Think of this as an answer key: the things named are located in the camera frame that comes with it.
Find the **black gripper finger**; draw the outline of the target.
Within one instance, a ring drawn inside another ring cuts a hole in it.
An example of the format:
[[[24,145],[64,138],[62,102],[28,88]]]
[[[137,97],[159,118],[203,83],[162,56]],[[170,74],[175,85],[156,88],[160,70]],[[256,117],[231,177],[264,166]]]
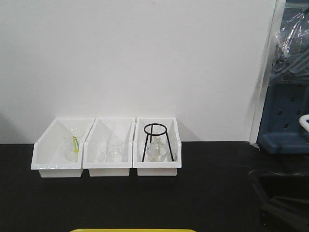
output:
[[[309,230],[309,198],[262,194],[260,224],[273,232],[307,232]]]

